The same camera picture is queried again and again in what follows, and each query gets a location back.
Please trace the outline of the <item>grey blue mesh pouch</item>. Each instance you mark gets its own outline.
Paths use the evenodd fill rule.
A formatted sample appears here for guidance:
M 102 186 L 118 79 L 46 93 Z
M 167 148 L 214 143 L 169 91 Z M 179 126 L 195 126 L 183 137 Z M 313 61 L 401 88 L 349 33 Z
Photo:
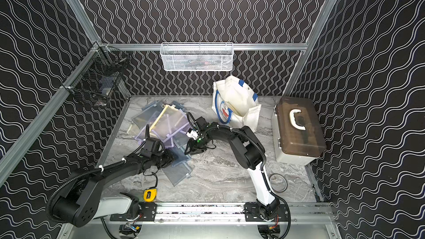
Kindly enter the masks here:
M 184 179 L 190 178 L 192 168 L 188 162 L 191 156 L 186 156 L 182 150 L 172 148 L 171 153 L 174 157 L 172 163 L 163 168 L 163 173 L 167 176 L 171 184 L 176 187 Z

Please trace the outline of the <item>purple trim mesh pouch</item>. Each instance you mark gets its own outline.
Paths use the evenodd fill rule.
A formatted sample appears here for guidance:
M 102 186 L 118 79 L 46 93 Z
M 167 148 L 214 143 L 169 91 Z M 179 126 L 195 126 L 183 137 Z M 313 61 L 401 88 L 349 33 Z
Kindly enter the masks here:
M 187 131 L 189 122 L 186 113 L 173 105 L 155 105 L 135 116 L 132 122 L 140 129 L 135 135 L 136 142 L 141 145 L 149 126 L 149 136 L 166 143 L 174 136 Z

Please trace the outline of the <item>white canvas tote bag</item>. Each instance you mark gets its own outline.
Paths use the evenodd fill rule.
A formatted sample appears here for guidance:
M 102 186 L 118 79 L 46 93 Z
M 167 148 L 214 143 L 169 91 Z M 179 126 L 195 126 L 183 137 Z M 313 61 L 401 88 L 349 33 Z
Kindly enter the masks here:
M 242 79 L 229 76 L 214 82 L 211 109 L 223 125 L 257 130 L 261 112 L 259 97 Z

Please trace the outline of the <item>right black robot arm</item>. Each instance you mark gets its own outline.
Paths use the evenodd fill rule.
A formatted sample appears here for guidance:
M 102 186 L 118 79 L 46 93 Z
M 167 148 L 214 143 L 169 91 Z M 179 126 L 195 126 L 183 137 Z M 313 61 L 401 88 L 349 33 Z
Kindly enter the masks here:
M 291 220 L 288 203 L 272 190 L 266 174 L 265 149 L 250 127 L 232 128 L 217 122 L 208 123 L 203 117 L 195 119 L 190 112 L 187 113 L 187 120 L 191 128 L 187 134 L 186 155 L 202 154 L 212 149 L 209 145 L 215 141 L 227 143 L 236 161 L 248 171 L 253 182 L 258 216 L 267 221 L 278 222 L 280 218 Z

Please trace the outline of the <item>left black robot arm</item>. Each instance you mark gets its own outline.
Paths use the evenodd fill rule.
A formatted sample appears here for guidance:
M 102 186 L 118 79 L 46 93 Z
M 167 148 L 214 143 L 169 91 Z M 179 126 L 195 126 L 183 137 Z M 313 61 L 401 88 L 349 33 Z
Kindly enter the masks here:
M 107 215 L 121 214 L 130 220 L 137 219 L 141 213 L 138 198 L 123 194 L 108 201 L 102 198 L 103 191 L 152 167 L 168 167 L 173 161 L 174 155 L 164 143 L 147 133 L 143 144 L 119 162 L 71 173 L 48 199 L 46 216 L 50 221 L 70 223 L 75 227 Z

